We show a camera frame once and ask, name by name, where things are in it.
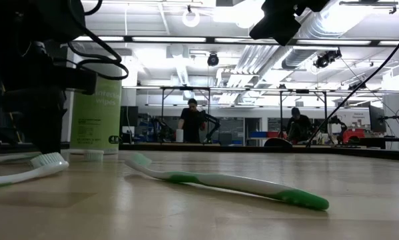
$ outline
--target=wooden table surface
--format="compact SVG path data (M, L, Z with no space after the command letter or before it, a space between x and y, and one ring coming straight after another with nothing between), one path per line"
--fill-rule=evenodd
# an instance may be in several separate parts
M0 188L0 240L399 240L399 161L287 153L143 152L151 168L225 173L321 195L328 211L199 185L123 164L131 152ZM28 170L0 165L0 175Z

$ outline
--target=man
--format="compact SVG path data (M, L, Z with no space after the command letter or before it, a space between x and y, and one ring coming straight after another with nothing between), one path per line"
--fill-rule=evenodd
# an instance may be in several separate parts
M291 109L291 115L292 117L286 128L286 132L288 133L287 140L292 143L307 140L310 136L310 128L312 127L308 117L301 115L297 107Z
M200 143L199 129L204 131L205 122L197 109L198 102L195 99L189 99L187 103L189 104L189 108L183 109L181 113L179 129L183 129L185 142Z

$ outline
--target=green and white toothbrush handle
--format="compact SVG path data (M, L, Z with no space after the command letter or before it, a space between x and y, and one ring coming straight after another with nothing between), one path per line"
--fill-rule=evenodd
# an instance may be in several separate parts
M248 177L187 172L164 172L159 173L159 175L156 177L173 183L196 183L208 187L260 195L302 207L320 210L329 208L329 202L319 196L292 187Z

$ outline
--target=white toothbrush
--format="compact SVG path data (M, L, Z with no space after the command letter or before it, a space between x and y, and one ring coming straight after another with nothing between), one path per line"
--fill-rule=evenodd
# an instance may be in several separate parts
M125 161L126 165L137 171L173 183L196 183L208 187L240 191L312 209L326 210L329 208L329 202L326 199L281 184L233 175L153 171L147 168L151 163L152 160L140 153L135 153L133 157Z
M69 164L64 160L60 153L48 153L39 155L31 160L33 170L8 176L0 176L0 186L10 185L37 177L45 177L62 170Z
M0 156L0 163L28 159L28 158L36 157L38 155L39 155L39 153L27 153L27 154Z

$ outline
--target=red object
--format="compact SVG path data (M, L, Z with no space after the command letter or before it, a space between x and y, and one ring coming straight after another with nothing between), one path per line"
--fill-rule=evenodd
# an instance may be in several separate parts
M273 137L279 137L279 132L278 131L269 131L267 132L267 137L268 138L273 138Z
M271 138L271 137L278 137L279 136L279 132L278 131L269 131L267 132L267 137Z
M365 129L347 129L343 134L343 143L348 143L352 137L365 138Z

